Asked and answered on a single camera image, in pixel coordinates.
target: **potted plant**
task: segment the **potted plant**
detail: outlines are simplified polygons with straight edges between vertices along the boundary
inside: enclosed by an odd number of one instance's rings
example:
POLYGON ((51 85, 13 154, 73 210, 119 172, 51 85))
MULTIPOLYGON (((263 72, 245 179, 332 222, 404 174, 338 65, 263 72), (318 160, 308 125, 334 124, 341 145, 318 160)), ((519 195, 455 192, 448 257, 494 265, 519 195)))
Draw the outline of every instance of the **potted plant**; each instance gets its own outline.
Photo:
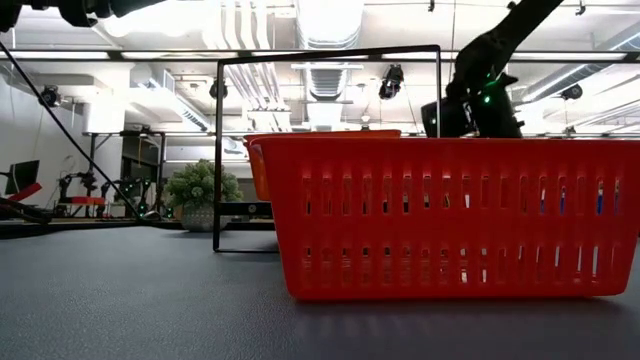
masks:
MULTIPOLYGON (((170 194, 169 205, 182 207, 182 227, 189 231, 213 231, 213 164, 200 160, 176 171, 169 179, 166 190, 170 194)), ((242 200, 238 179, 222 168, 222 201, 242 200)), ((222 218, 224 227, 228 219, 222 218)))

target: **plant pot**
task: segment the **plant pot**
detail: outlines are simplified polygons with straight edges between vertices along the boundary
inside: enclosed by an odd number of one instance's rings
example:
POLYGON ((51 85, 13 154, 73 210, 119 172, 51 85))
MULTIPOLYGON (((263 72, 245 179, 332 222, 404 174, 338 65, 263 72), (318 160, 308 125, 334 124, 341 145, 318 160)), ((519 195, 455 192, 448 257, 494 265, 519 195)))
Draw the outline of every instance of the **plant pot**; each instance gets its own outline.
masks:
MULTIPOLYGON (((220 218, 220 229, 229 223, 227 217, 220 218)), ((185 207, 182 212, 182 227, 193 232, 213 231, 213 205, 185 207)))

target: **orange basket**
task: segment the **orange basket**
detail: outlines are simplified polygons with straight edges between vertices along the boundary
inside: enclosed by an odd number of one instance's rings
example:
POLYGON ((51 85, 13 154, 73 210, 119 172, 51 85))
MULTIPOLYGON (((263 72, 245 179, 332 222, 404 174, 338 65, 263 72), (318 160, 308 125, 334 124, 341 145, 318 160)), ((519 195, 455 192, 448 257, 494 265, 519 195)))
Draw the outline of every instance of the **orange basket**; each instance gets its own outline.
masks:
POLYGON ((251 173, 253 174, 253 182, 256 186, 256 194, 258 199, 262 201, 271 200, 269 197, 269 188, 267 187, 267 178, 264 171, 264 160, 257 147, 252 147, 251 143, 258 139, 277 136, 279 138, 399 138, 400 130, 379 130, 379 131, 335 131, 335 132, 310 132, 299 134, 263 134, 263 135, 247 135, 245 146, 249 152, 249 161, 251 162, 251 173))
POLYGON ((303 300, 622 293, 640 143, 255 140, 303 300))

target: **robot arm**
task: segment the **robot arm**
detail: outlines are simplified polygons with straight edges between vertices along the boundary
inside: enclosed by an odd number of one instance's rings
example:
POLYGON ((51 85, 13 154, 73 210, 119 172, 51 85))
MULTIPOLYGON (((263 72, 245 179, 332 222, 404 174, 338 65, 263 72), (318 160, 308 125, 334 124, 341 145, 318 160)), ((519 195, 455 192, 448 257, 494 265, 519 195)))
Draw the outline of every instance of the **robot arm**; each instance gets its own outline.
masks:
POLYGON ((2 0, 0 1, 0 32, 14 27, 23 5, 31 5, 34 10, 57 7, 60 15, 76 27, 91 27, 97 23, 87 14, 95 14, 99 19, 112 15, 122 17, 128 13, 157 4, 164 0, 2 0))
POLYGON ((517 5, 512 2, 507 17, 460 51, 456 57, 453 81, 447 87, 447 96, 459 96, 456 90, 464 88, 480 90, 488 82, 488 74, 500 74, 518 46, 562 1, 522 0, 517 5))
MULTIPOLYGON (((460 137, 478 130, 480 137, 520 138, 522 123, 514 116, 505 88, 518 79, 502 73, 516 48, 562 0, 511 2, 511 12, 495 28, 465 46, 455 62, 441 108, 440 136, 460 137)), ((423 123, 435 136, 436 105, 423 108, 423 123)))

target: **metal stand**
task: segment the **metal stand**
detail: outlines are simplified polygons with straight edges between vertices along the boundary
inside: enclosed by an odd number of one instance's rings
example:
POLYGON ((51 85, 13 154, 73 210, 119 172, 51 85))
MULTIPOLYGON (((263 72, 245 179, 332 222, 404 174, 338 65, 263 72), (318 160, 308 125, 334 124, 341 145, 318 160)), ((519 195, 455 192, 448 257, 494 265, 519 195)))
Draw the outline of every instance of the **metal stand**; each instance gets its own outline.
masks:
MULTIPOLYGON (((397 63, 404 60, 394 59, 393 56, 383 57, 387 54, 403 54, 403 53, 435 53, 436 63, 436 86, 437 86, 437 121, 438 130, 440 129, 440 103, 441 93, 441 50, 438 45, 420 45, 420 46, 399 46, 372 49, 354 49, 340 51, 316 51, 301 52, 286 55, 267 55, 267 56, 251 56, 238 54, 236 58, 224 58, 218 60, 217 78, 224 78, 224 67, 228 65, 248 64, 248 63, 265 63, 265 62, 336 62, 336 61, 356 61, 356 62, 381 62, 381 63, 397 63)), ((413 62, 432 63, 433 59, 428 56, 424 59, 413 62)), ((218 89, 216 96, 216 145, 215 145, 215 193, 214 193, 214 222, 213 222, 213 251, 220 253, 275 253, 277 251, 264 250, 244 250, 244 249, 221 249, 220 248, 220 217, 225 215, 270 215, 270 203, 226 203, 222 202, 222 121, 223 121, 223 102, 224 102, 224 81, 218 81, 218 89)), ((250 230, 249 228, 232 227, 229 230, 250 230)))

